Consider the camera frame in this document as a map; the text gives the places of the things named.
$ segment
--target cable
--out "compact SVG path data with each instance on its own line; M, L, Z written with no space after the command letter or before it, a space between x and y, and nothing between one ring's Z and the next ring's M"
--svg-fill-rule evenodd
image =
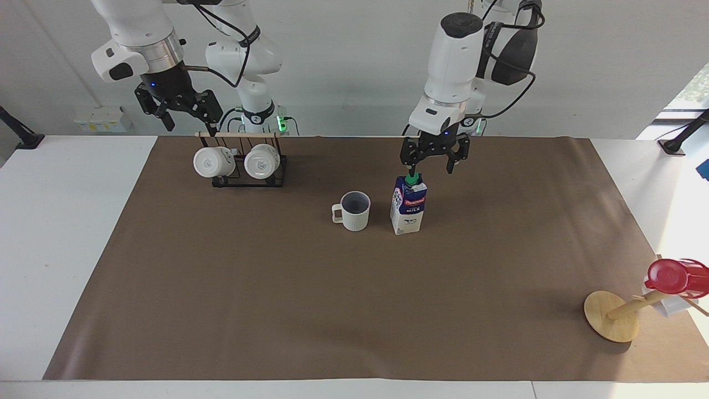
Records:
M541 10L541 9L539 9L539 8L537 8L537 7L535 7L535 9L537 10L537 13L538 13L539 18L542 19L542 22L539 22L537 25L535 25L535 26L529 26L529 25L508 25L508 24L504 23L504 24L502 25L502 27L503 27L503 28L514 28L514 29L525 29L525 30L528 30L528 31L533 31L533 30L535 30L535 29L539 29L539 28L543 27L544 24L547 22L547 18L544 17L544 14L542 13L542 10Z
M231 128L230 128L231 123L234 122L234 121L238 121L238 120L239 120L239 118L232 118L232 119L229 119L229 122L227 122L227 124L226 124L226 131L227 131L227 132L231 132Z
M296 124L296 133L298 134L298 136L300 136L300 135L301 135L301 130L300 130L300 128L298 127L298 121L297 121L295 118L293 118L293 122Z
M213 13L212 11L209 11L208 9L205 9L202 5L199 5L194 2L194 0L188 0L189 3L194 6L197 11L199 11L200 14L209 22L210 25L212 25L217 31L224 33L221 31L221 29L217 28L217 26L209 19L207 18L207 15L211 16L212 18L216 19L217 21L223 23L224 25L228 26L229 28L232 28L234 31L237 31L240 35L244 36L244 39L246 40L246 54L244 55L244 63L241 65L241 71L239 72L239 77L236 79L236 83L231 83L229 80L227 80L224 75L222 75L219 72L216 72L215 70L212 70L211 68L207 68L207 71L204 72L211 72L222 79L224 79L231 87L236 88L239 83L241 83L241 79L244 77L244 71L246 71L246 64L249 62L249 54L251 53L251 42L248 40L249 36L244 33L241 29L237 28L233 24L227 22L217 14Z
M296 133L298 136L301 135L301 130L298 128L298 121L292 116L286 116L283 118L284 121L293 121L296 124Z
M653 141L658 141L660 138L663 138L663 137L667 136L668 134L672 133L673 131L678 131L679 129L684 129L684 128L686 128L687 126L689 126L691 123L692 123L692 122L689 122L688 124L686 124L686 125L684 125L684 126L680 126L680 127L678 127L677 129L672 129L672 130L670 130L670 131L668 131L668 132L665 132L665 133L663 133L660 137L654 139Z
M510 64L510 63L507 62L507 61L501 60L500 58L498 58L497 55L494 55L493 53L489 52L485 47L483 47L483 52L485 52L489 57L493 58L495 61L501 63L502 65L506 65L506 66L508 66L508 67L510 67L510 68L512 68L512 69L514 69L514 70L518 70L518 71L520 71L520 72L524 72L524 73L526 73L527 75L529 75L529 76L532 77L532 79L530 80L530 82L529 82L529 84L527 85L527 87L525 87L525 89L522 90L522 92L520 93L520 95L517 96L517 98L516 98L514 101L512 101L512 102L510 103L510 105L506 106L504 109L502 109L502 111L499 111L499 112L496 113L496 114L492 114L492 115L481 115L481 116L480 116L481 118L492 119L492 118L496 118L496 117L498 117L498 116L504 114L504 113L507 112L510 108L512 108L513 106L515 106L515 104L517 104L517 102L520 101L520 100L522 99L522 97L524 97L525 94L527 94L527 91L529 91L529 89L532 87L532 85L534 84L535 80L537 79L537 75L535 75L535 73L532 72L532 71L530 71L530 70L526 70L526 69L524 69L524 68L520 68L520 67L518 67L517 65L512 65L512 64Z
M232 112L243 112L243 109L235 107L235 108L232 108L232 109L228 110L227 112L225 112L224 115L222 115L222 119L219 121L219 130L221 130L224 127L224 122L226 121L227 117Z
M492 0L492 3L490 3L490 6L488 6L488 9L485 10L485 14L483 14L483 21L485 21L485 18L487 18L487 14L490 13L490 10L492 9L492 6L497 3L497 0Z
M490 13L490 10L492 10L492 7L498 2L498 0L493 0L492 3L490 3L490 6L485 10L485 14L483 14L482 20L485 21L485 18L487 18L488 14ZM547 22L547 19L544 17L544 14L542 13L542 10L539 9L536 6L533 6L534 8L537 9L537 12L539 13L539 17L542 19L542 22L538 23L536 26L523 26L523 25L508 25L508 24L503 24L503 28L514 28L514 29L528 29L528 30L533 30L533 29L539 29L541 28L545 22Z

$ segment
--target blue object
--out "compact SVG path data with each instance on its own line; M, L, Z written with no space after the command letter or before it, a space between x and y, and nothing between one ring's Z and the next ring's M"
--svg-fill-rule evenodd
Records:
M705 160L704 163L697 167L697 172L699 172L701 177L709 180L709 159Z

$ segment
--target black clamp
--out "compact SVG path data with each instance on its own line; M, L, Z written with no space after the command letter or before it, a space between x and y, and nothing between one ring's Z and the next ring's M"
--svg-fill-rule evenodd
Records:
M459 124L451 125L440 135L436 136L421 131L418 142L409 137L405 138L399 154L401 163L408 166L413 172L416 164L425 158L435 155L447 155L446 171L448 174L453 173L453 167L461 160L468 158L470 149L470 137L467 133L458 134L458 127Z
M211 136L216 135L217 125L223 114L221 105L211 90L201 93L185 92L173 97L158 98L160 104L156 104L145 83L141 83L135 88L135 97L143 112L146 115L155 115L168 131L172 131L175 127L175 122L168 110L186 112L204 122Z

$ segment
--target white mug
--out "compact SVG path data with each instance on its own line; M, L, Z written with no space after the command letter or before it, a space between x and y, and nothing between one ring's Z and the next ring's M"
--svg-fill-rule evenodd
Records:
M266 179L281 165L281 156L273 146L261 143L249 151L244 159L246 173L254 179Z
M236 169L234 155L226 147L200 148L194 154L192 165L202 177L229 176Z
M369 208L372 201L361 191L350 191L342 196L339 204L333 205L333 222L342 223L347 230L360 231L367 227ZM342 216L336 217L335 212L341 211Z

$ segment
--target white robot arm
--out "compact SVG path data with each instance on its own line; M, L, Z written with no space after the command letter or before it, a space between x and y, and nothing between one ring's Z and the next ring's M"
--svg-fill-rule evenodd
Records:
M112 39L91 54L107 82L140 75L135 96L143 112L162 120L171 131L168 110L183 111L215 134L222 109L211 90L197 92L183 61L184 40L177 38L160 0L91 0L106 20Z
M484 8L483 18L465 12L445 16L436 30L424 94L409 117L420 137L406 138L401 148L401 162L412 176L416 164L428 156L447 155L448 173L467 158L470 138L458 133L466 109L495 117L516 103L495 115L481 115L485 81L511 85L527 75L534 79L529 69L537 29L544 23L541 0L485 0ZM485 26L488 15L493 22Z
M194 90L190 70L216 71L237 81L230 84L236 86L242 100L243 129L287 130L281 119L284 110L271 100L268 87L259 76L280 70L281 53L270 39L261 35L248 0L178 0L198 9L214 6L213 11L207 12L213 12L218 29L229 37L208 46L206 58L210 67L184 64L185 41L177 38L160 0L91 2L106 20L112 35L109 42L91 55L96 71L107 82L140 75L143 83L136 88L135 95L143 111L160 118L167 130L174 128L167 111L175 110L202 120L212 135L217 131L223 115L221 106L211 90L202 93ZM245 38L242 32L250 34Z
M271 98L266 82L259 76L281 69L283 57L280 49L262 34L254 20L249 0L222 0L213 12L248 34L244 39L240 33L220 24L220 30L229 38L209 43L205 54L207 65L231 80L236 81L243 74L236 87L243 109L239 130L249 133L287 130L282 120L285 109Z

